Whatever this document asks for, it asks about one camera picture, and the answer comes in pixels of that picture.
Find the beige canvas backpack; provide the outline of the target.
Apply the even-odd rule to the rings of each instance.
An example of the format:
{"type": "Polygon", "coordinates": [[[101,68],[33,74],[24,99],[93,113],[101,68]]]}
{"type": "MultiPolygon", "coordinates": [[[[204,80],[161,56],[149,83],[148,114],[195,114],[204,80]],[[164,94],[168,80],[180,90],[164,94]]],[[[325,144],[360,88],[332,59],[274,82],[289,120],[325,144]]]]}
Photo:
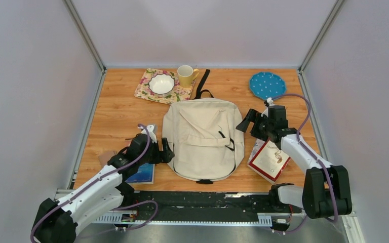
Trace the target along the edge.
{"type": "Polygon", "coordinates": [[[236,129],[243,120],[232,102],[210,96],[203,75],[192,100],[170,105],[163,118],[162,137],[174,157],[168,166],[180,177],[212,184],[229,177],[245,157],[244,134],[236,129]]]}

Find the blue sunset cover book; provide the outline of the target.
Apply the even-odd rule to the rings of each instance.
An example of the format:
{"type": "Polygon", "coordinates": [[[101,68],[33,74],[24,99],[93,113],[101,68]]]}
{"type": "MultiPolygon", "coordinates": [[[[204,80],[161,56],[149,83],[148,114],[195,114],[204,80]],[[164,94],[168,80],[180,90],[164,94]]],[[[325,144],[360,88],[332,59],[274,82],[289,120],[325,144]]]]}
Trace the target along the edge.
{"type": "Polygon", "coordinates": [[[154,183],[154,164],[143,164],[139,167],[138,172],[125,180],[128,184],[142,185],[154,183]]]}

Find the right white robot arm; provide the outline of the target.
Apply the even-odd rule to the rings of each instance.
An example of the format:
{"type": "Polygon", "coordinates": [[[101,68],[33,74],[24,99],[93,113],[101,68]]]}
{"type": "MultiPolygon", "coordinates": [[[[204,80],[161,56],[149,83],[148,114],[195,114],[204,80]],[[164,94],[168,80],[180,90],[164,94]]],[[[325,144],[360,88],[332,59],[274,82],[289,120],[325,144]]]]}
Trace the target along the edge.
{"type": "Polygon", "coordinates": [[[305,174],[303,187],[292,183],[271,187],[268,204],[273,211],[281,212],[288,205],[293,205],[304,209],[311,219],[337,218],[353,211],[347,169],[322,158],[305,143],[296,128],[289,127],[285,106],[269,106],[267,114],[249,109],[236,129],[246,132],[249,124],[253,124],[251,136],[264,142],[273,142],[305,174]]]}

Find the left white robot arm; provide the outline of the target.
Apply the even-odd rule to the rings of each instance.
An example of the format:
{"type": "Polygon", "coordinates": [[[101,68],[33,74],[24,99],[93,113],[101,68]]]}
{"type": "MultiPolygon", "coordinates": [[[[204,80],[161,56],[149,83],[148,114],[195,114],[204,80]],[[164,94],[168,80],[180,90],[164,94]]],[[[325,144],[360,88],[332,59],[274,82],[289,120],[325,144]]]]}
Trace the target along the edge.
{"type": "Polygon", "coordinates": [[[135,201],[134,188],[126,180],[143,164],[170,162],[174,153],[167,138],[162,138],[162,147],[150,134],[139,133],[88,182],[58,200],[44,200],[30,233],[31,242],[74,242],[103,214],[130,209],[135,201]]]}

